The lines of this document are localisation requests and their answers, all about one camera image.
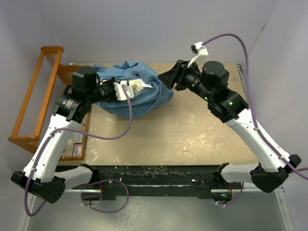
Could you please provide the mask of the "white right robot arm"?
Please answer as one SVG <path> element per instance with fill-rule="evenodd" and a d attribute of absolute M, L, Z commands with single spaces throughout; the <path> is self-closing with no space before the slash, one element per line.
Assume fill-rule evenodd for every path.
<path fill-rule="evenodd" d="M 214 183 L 226 188 L 230 183 L 252 183 L 261 191 L 270 193 L 281 186 L 293 167 L 301 163 L 298 155 L 282 151 L 278 156 L 270 147 L 278 147 L 272 138 L 265 142 L 259 135 L 263 128 L 255 128 L 252 113 L 245 99 L 228 88 L 229 72 L 217 61 L 209 61 L 199 70 L 198 65 L 188 65 L 178 60 L 158 79 L 168 88 L 177 91 L 189 89 L 207 102 L 210 112 L 225 123 L 245 142 L 257 157 L 253 164 L 222 164 L 214 172 Z"/>

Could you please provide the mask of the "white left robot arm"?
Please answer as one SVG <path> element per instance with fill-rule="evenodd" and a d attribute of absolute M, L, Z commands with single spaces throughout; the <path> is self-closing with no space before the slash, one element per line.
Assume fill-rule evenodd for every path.
<path fill-rule="evenodd" d="M 56 100 L 48 129 L 34 155 L 23 171 L 15 171 L 12 182 L 46 202 L 55 203 L 64 191 L 85 185 L 89 189 L 99 184 L 99 171 L 81 164 L 56 172 L 56 167 L 73 132 L 77 132 L 91 106 L 116 100 L 115 77 L 100 79 L 95 68 L 81 66 L 72 74 L 72 84 Z"/>

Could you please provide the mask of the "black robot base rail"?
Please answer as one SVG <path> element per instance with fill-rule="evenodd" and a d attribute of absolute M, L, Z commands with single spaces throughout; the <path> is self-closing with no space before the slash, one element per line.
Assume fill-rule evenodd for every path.
<path fill-rule="evenodd" d="M 83 192 L 102 192 L 102 200 L 117 196 L 197 197 L 230 200 L 231 190 L 241 184 L 217 179 L 217 165 L 185 166 L 97 166 L 101 185 L 77 186 Z"/>

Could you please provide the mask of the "white pillow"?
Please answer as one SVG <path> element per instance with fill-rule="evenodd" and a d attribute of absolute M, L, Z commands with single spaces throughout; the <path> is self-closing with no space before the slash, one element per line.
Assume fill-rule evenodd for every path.
<path fill-rule="evenodd" d="M 129 80 L 129 85 L 132 86 L 134 93 L 137 93 L 145 88 L 141 78 Z"/>

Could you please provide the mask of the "blue pillowcase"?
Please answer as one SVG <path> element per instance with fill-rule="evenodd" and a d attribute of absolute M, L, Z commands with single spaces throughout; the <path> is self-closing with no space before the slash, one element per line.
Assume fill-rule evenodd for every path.
<path fill-rule="evenodd" d="M 117 80 L 132 80 L 141 78 L 145 84 L 151 84 L 152 88 L 144 88 L 134 93 L 131 99 L 133 117 L 138 118 L 150 110 L 166 104 L 174 96 L 174 91 L 168 89 L 159 79 L 158 73 L 144 62 L 125 61 L 111 67 L 94 64 L 100 79 L 115 77 Z"/>

